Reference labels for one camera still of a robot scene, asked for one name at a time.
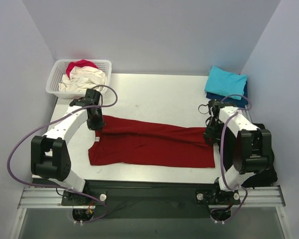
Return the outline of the dark red t-shirt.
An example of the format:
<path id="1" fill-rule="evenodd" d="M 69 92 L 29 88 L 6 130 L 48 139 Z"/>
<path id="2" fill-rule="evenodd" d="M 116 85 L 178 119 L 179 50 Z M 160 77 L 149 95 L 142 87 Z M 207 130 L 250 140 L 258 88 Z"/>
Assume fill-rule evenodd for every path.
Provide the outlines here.
<path id="1" fill-rule="evenodd" d="M 215 168 L 214 149 L 203 127 L 179 127 L 104 116 L 88 150 L 90 164 L 115 163 L 186 168 Z"/>

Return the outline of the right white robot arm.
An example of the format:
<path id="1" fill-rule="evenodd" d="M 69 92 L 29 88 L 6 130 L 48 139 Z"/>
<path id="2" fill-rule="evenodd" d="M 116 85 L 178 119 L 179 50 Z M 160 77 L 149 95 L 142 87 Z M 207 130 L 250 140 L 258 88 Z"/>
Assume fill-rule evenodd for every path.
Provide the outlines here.
<path id="1" fill-rule="evenodd" d="M 243 108 L 232 103 L 210 100 L 206 105 L 204 139 L 219 146 L 221 176 L 211 190 L 211 199 L 223 203 L 228 191 L 234 191 L 249 178 L 271 170 L 274 164 L 271 132 L 250 122 Z"/>

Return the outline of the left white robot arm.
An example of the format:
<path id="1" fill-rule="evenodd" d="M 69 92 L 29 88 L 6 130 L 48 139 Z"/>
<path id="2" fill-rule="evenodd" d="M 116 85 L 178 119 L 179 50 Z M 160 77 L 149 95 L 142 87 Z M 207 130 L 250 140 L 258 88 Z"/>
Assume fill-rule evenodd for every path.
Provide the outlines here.
<path id="1" fill-rule="evenodd" d="M 87 204 L 91 193 L 86 181 L 71 169 L 67 143 L 84 123 L 91 131 L 101 131 L 105 125 L 102 110 L 98 108 L 102 94 L 88 89 L 84 97 L 74 99 L 65 114 L 66 119 L 53 126 L 43 136 L 31 141 L 31 172 L 62 187 L 75 190 L 73 199 L 79 205 Z"/>

